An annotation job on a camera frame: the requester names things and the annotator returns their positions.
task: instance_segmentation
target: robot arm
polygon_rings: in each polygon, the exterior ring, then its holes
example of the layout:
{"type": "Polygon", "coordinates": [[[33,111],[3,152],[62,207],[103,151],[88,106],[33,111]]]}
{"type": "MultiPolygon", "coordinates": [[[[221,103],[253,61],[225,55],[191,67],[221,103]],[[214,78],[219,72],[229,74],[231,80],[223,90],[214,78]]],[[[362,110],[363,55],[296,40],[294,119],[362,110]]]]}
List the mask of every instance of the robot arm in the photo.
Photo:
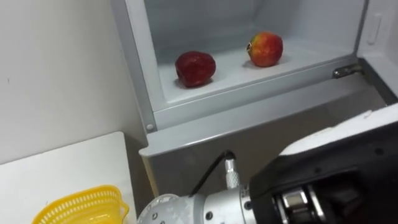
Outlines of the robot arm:
{"type": "Polygon", "coordinates": [[[204,197],[163,195],[139,223],[398,223],[398,105],[300,141],[249,185],[204,197]]]}

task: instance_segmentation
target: refrigerator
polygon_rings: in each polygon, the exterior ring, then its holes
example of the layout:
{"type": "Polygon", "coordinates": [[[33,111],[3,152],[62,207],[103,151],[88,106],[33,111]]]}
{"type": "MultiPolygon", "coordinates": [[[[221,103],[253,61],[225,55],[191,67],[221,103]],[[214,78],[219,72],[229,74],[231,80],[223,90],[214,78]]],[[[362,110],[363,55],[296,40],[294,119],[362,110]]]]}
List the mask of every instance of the refrigerator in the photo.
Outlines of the refrigerator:
{"type": "MultiPolygon", "coordinates": [[[[398,102],[396,0],[111,0],[111,7],[156,195],[187,194],[225,149],[246,155],[238,164],[252,167],[243,168],[248,180],[289,142],[398,102]],[[251,62],[246,47],[259,32],[282,38],[278,64],[251,62]],[[175,61],[189,51],[214,58],[206,85],[178,80],[175,61]]],[[[221,179],[204,191],[222,188],[221,179]]]]}

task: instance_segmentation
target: gray panel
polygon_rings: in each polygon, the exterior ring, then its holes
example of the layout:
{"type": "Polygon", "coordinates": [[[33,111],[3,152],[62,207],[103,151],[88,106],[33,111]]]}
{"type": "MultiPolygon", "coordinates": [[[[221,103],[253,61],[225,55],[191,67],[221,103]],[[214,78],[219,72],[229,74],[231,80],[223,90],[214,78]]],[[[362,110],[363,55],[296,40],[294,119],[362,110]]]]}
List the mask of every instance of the gray panel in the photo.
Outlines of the gray panel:
{"type": "Polygon", "coordinates": [[[136,41],[134,40],[134,35],[131,29],[126,2],[124,0],[110,0],[110,3],[116,21],[116,27],[118,28],[119,37],[121,39],[124,56],[132,78],[132,84],[136,91],[142,121],[145,127],[150,124],[153,125],[153,129],[147,129],[147,132],[151,133],[156,131],[156,123],[153,110],[150,105],[144,76],[142,74],[142,68],[138,57],[136,41]]]}
{"type": "MultiPolygon", "coordinates": [[[[377,92],[370,89],[225,138],[152,157],[149,160],[159,193],[189,194],[207,167],[226,149],[232,150],[237,156],[241,183],[248,182],[253,174],[290,143],[384,105],[377,92]]],[[[201,193],[224,190],[224,180],[224,167],[221,165],[204,184],[201,193]]]]}

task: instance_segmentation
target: white wall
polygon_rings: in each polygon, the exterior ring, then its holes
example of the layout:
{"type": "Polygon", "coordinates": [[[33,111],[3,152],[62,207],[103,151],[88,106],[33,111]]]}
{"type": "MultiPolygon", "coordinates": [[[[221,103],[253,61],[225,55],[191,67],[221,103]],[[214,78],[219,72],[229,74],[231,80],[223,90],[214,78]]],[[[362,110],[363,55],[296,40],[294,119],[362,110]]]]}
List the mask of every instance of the white wall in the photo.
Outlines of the white wall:
{"type": "Polygon", "coordinates": [[[0,164],[113,131],[146,144],[109,0],[0,2],[0,164]]]}

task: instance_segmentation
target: red and yellow apple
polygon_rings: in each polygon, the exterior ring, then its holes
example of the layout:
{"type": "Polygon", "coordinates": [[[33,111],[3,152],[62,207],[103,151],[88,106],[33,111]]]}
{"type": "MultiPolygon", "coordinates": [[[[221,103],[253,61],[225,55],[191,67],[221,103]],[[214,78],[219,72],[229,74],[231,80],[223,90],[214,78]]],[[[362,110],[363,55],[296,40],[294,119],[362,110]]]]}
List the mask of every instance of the red and yellow apple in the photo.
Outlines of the red and yellow apple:
{"type": "Polygon", "coordinates": [[[276,65],[281,58],[284,45],[278,35],[260,32],[251,39],[246,50],[255,66],[270,67],[276,65]]]}
{"type": "Polygon", "coordinates": [[[186,52],[175,62],[175,69],[180,82],[186,87],[205,84],[216,72],[216,62],[210,54],[186,52]]]}

